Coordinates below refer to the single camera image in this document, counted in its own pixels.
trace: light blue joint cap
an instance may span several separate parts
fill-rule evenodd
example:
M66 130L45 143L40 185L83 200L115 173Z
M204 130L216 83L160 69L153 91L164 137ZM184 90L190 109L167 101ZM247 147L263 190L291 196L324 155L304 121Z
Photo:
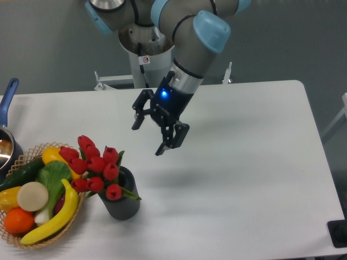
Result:
M151 19L154 25L160 30L159 28L159 20L160 20L160 15L162 13L162 10L168 0L156 0L153 5L152 5L152 10L151 10Z
M105 22L100 18L100 16L95 12L94 8L91 6L91 4L87 1L85 3L85 8L87 9L87 12L89 16L91 17L94 25L98 28L98 30L106 35L106 34L111 34L112 30L106 25Z
M223 51L232 31L229 24L207 11L194 17L193 27L200 41L214 53Z
M252 0L239 0L239 5L237 6L237 10L235 13L237 14L238 12L241 12L243 9L249 7L251 2Z

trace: white table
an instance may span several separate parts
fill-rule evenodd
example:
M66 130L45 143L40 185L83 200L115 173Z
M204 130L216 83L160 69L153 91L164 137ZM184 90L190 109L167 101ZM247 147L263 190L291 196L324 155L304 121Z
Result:
M201 86L181 120L182 147L156 157L159 127L132 131L140 89L16 95L9 130L24 150L84 134L125 150L142 197L120 222L94 196L55 245L1 259L279 259L343 254L326 223L343 219L298 81Z

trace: orange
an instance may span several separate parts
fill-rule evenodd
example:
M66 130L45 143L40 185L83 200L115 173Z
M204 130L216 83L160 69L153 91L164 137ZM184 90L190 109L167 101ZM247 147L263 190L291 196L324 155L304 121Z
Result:
M8 233L26 233L34 226L34 215L20 207L10 210L4 219L4 227Z

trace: blue pot handle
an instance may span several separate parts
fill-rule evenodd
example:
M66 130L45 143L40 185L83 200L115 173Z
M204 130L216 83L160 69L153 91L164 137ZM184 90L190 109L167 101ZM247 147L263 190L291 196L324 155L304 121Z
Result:
M13 96L15 95L19 80L14 78L11 79L5 94L0 103L0 126L7 126L7 114L12 101Z

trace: red tulip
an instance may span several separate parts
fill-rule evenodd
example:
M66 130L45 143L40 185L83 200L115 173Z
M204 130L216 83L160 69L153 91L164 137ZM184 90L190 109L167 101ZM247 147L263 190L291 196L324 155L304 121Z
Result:
M121 190L118 184L111 184L109 187L107 187L106 197L109 200L119 199L122 195L123 195L123 191Z
M80 155L75 149L62 146L59 150L59 155L63 157L65 161L70 161L73 158L78 158Z
M88 181L85 179L75 179L75 180L71 181L71 187L76 192L86 192L86 191L88 191L87 183L88 183Z
M106 147L104 150L104 154L102 155L103 159L106 163L116 163L118 160L118 152L111 147Z
M73 158L67 164L75 173L79 175L84 174L87 171L86 162L80 158Z
M105 169L106 163L100 156L93 156L86 160L86 164L89 170L100 173Z
M118 166L112 162L109 162L104 169L104 177L106 180L114 180L118 177Z
M100 192L104 188L104 182L100 177L92 177L87 182L87 188L91 192Z
M95 146L87 145L86 149L84 150L85 156L87 159L93 157L93 156L100 156L100 151Z
M82 149L82 151L86 151L87 145L95 146L94 142L87 136L81 135L77 138L77 142Z

